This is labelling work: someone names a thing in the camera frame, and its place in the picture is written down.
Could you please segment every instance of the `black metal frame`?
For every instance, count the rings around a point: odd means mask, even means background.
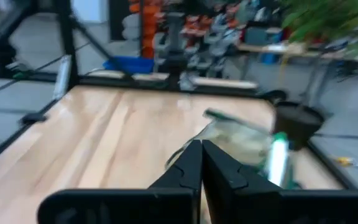
[[[269,100],[266,95],[260,95],[255,89],[241,89],[241,88],[228,88],[221,86],[206,86],[199,85],[193,91],[181,90],[178,87],[178,84],[172,85],[169,83],[170,79],[168,76],[167,81],[142,81],[136,82],[131,78],[130,73],[125,72],[123,69],[121,71],[124,73],[123,78],[108,78],[108,77],[94,77],[78,74],[78,62],[76,59],[76,51],[74,46],[74,36],[73,29],[79,29],[91,42],[91,45],[96,47],[105,57],[109,60],[112,60],[112,63],[117,65],[117,68],[120,68],[119,64],[115,62],[108,52],[99,44],[97,41],[92,38],[92,36],[87,33],[84,27],[79,24],[72,15],[70,0],[53,0],[55,5],[55,10],[58,14],[58,22],[60,24],[60,33],[63,43],[63,50],[65,55],[71,55],[71,69],[70,69],[70,78],[68,90],[72,89],[76,85],[95,85],[95,86],[111,86],[116,88],[135,88],[142,90],[158,90],[158,91],[170,91],[170,92],[182,92],[190,94],[203,94],[203,95],[224,95],[224,96],[238,96],[246,98],[261,98]],[[36,73],[30,77],[27,77],[26,80],[39,81],[39,82],[54,82],[56,80],[56,74],[44,74]],[[45,113],[54,103],[48,104],[46,109],[42,111]],[[22,133],[25,132],[30,126],[24,126],[21,130],[15,133],[10,137],[4,144],[0,146],[0,152],[7,148],[10,143],[16,140]],[[334,174],[335,178],[348,189],[356,189],[357,187],[352,183],[348,177],[346,177],[334,164],[332,160],[327,158],[321,150],[319,150],[315,145],[309,143],[308,145],[310,151],[317,155],[317,157],[323,162],[323,164]]]

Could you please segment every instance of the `gray floor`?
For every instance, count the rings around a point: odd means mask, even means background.
[[[137,55],[137,47],[133,42],[108,42],[108,27],[103,25],[88,26],[91,33],[110,51],[116,55]],[[32,68],[42,66],[49,61],[62,56],[62,49],[60,46],[60,36],[58,34],[58,25],[51,15],[38,15],[28,18],[17,32],[12,37],[12,43],[19,49],[19,57],[27,62]],[[77,47],[83,46],[87,41],[81,35],[75,35],[75,44]],[[105,61],[97,52],[95,52],[90,45],[80,49],[77,53],[78,65],[80,73],[86,73],[94,68],[101,68],[102,63]],[[250,66],[247,79],[257,80],[260,86],[265,90],[272,90],[276,88],[286,89],[290,92],[290,98],[298,100],[300,93],[306,87],[309,79],[310,66],[309,61],[305,59],[296,58],[285,69],[285,76],[282,78],[282,83],[278,84],[278,73],[280,70],[279,65],[266,65],[253,60]],[[56,71],[59,64],[55,63],[45,70]],[[241,61],[229,62],[226,67],[226,73],[232,78],[240,76]],[[321,66],[319,72],[324,71],[325,65]],[[0,80],[0,86],[8,81]],[[321,105],[330,113],[339,114],[342,120],[346,116],[355,116],[355,114],[342,113],[342,109],[346,104],[345,99],[349,95],[349,90],[354,88],[357,83],[356,78],[350,78],[344,82],[338,83],[338,80],[331,80],[328,83],[328,90],[323,95]],[[36,111],[41,109],[52,99],[53,85],[47,83],[32,83],[32,82],[19,82],[9,88],[0,91],[0,108],[3,109],[18,109]],[[18,120],[23,114],[10,114],[0,113],[0,142],[7,139],[18,128]],[[355,126],[351,123],[344,123],[337,116],[336,120],[327,122],[324,125],[322,132],[331,131],[337,132],[338,129],[347,130]],[[357,142],[330,142],[327,139],[316,140],[318,144],[325,147],[333,147],[340,149],[358,147]],[[343,152],[337,152],[336,156],[347,156]]]

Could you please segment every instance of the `white wall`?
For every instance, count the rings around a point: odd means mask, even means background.
[[[0,0],[0,11],[8,11],[10,1]],[[108,20],[108,0],[71,0],[71,6],[82,22],[103,23]]]

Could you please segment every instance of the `green plant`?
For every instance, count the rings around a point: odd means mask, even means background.
[[[292,31],[290,42],[315,38],[330,42],[350,35],[358,38],[358,0],[280,1],[286,7],[282,26]]]

